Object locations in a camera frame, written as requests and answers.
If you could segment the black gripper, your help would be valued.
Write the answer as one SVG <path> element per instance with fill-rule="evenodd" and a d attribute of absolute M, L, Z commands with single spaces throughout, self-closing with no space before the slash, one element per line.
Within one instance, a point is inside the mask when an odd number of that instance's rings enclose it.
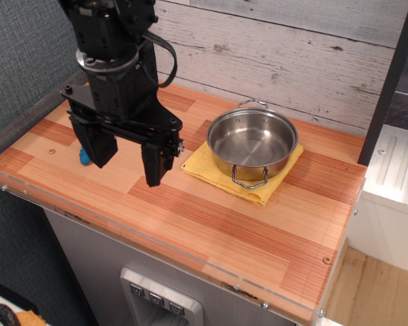
<path fill-rule="evenodd" d="M 118 151 L 116 137 L 141 146 L 146 182 L 160 185 L 184 146 L 182 123 L 158 101 L 159 88 L 168 86 L 174 65 L 160 84 L 151 42 L 131 43 L 113 50 L 104 43 L 80 42 L 76 59 L 86 73 L 87 86 L 67 86 L 62 95 L 70 104 L 70 120 L 90 161 L 103 168 Z M 145 143 L 153 139 L 156 144 Z"/>

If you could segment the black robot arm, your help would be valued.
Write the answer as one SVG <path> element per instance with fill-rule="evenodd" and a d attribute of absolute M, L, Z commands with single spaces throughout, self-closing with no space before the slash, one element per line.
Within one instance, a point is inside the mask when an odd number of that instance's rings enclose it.
<path fill-rule="evenodd" d="M 117 138 L 141 146 L 147 184 L 160 184 L 184 150 L 182 121 L 158 100 L 155 47 L 173 47 L 154 34 L 153 1 L 62 1 L 78 43 L 76 60 L 85 86 L 66 86 L 69 118 L 91 162 L 105 166 Z"/>

